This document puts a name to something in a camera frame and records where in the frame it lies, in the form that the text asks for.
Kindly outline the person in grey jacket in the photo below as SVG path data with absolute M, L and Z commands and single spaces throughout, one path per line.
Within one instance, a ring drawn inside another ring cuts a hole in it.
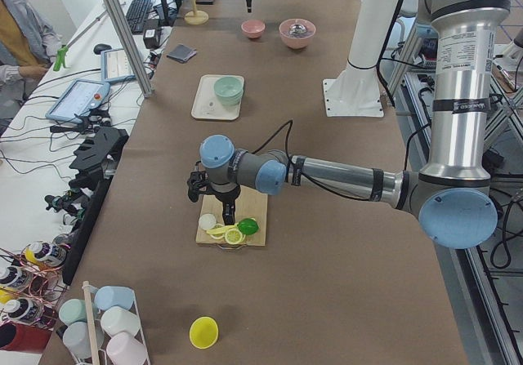
M 61 36 L 29 0 L 1 0 L 1 102 L 24 103 L 61 47 Z

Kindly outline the cream serving tray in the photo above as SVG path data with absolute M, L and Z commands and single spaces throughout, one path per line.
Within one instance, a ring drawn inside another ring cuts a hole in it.
M 191 116 L 197 120 L 233 121 L 240 115 L 241 101 L 237 105 L 223 105 L 214 93 L 214 84 L 223 78 L 220 74 L 201 77 L 195 93 Z

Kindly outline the small pink bowl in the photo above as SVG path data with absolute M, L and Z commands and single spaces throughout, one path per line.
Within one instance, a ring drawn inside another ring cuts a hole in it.
M 249 39 L 260 38 L 266 29 L 266 25 L 261 20 L 246 20 L 240 25 L 242 34 Z

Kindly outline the lemon slice front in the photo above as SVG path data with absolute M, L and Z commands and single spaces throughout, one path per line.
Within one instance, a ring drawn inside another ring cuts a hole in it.
M 237 228 L 228 229 L 224 234 L 227 244 L 239 245 L 245 239 L 245 235 Z

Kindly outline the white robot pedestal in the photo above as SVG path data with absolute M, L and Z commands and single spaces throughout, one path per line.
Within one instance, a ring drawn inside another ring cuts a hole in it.
M 325 79 L 324 105 L 329 117 L 381 118 L 378 62 L 387 44 L 400 0 L 362 0 L 346 68 Z

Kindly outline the black keyboard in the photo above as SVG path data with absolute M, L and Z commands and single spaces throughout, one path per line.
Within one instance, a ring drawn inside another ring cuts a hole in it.
M 126 21 L 133 35 L 141 34 L 148 19 L 152 0 L 132 0 L 126 12 Z

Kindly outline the computer mouse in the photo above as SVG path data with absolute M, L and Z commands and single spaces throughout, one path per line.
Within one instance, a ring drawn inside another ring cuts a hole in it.
M 108 50 L 111 50 L 111 49 L 112 49 L 111 45 L 104 44 L 104 43 L 99 43 L 99 44 L 96 44 L 93 47 L 93 52 L 94 52 L 95 55 L 100 55 L 103 51 L 108 51 Z

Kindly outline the aluminium frame post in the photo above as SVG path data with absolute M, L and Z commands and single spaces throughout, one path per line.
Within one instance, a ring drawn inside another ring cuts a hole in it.
M 118 35 L 127 59 L 130 61 L 132 71 L 136 77 L 141 92 L 145 98 L 149 98 L 153 93 L 153 87 L 150 82 L 148 73 L 141 58 L 141 53 L 132 36 L 132 32 L 128 27 L 122 6 L 119 0 L 103 0 L 105 8 L 114 26 L 115 32 Z

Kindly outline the wooden cutting board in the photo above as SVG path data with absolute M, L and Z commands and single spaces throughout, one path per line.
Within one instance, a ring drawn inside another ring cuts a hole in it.
M 251 247 L 264 247 L 266 245 L 266 221 L 267 221 L 268 196 L 256 190 L 244 189 L 235 201 L 236 224 L 244 218 L 254 218 L 259 224 L 260 230 L 251 236 L 246 236 L 241 244 Z M 222 219 L 222 203 L 214 196 L 205 195 L 200 215 L 211 213 L 217 218 L 217 224 L 224 225 Z M 195 241 L 198 244 L 227 244 L 224 238 L 213 239 L 206 231 L 197 228 Z

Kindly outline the grey folded cloth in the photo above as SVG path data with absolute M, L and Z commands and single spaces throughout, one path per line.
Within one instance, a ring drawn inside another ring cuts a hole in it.
M 167 58 L 179 63 L 186 63 L 197 54 L 197 50 L 184 44 L 178 44 L 167 54 Z

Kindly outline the large pink bowl with ice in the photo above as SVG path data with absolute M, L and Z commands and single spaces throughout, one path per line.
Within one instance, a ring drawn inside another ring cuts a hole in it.
M 315 25 L 309 20 L 291 18 L 279 25 L 279 36 L 282 42 L 291 49 L 307 47 L 316 32 Z

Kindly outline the white steamed bun toy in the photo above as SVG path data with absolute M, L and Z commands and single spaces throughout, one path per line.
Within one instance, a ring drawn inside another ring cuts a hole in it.
M 216 226 L 216 224 L 217 218 L 211 213 L 202 214 L 199 218 L 198 225 L 201 230 L 207 231 L 213 229 Z

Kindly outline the cup rack with pastel cups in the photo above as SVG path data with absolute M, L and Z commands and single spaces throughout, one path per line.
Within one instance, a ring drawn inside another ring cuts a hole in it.
M 75 364 L 150 364 L 135 291 L 125 286 L 82 285 L 83 298 L 59 309 L 57 333 Z

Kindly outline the teach pendant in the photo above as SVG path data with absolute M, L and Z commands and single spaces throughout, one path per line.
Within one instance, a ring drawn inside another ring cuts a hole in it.
M 108 82 L 75 79 L 45 117 L 59 122 L 80 123 L 80 117 L 99 108 L 109 92 Z
M 124 49 L 101 52 L 101 80 L 107 83 L 133 80 L 135 74 Z

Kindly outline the green lime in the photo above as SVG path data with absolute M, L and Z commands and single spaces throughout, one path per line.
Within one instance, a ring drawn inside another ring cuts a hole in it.
M 254 218 L 244 218 L 236 224 L 238 230 L 245 236 L 251 236 L 260 230 L 259 224 Z

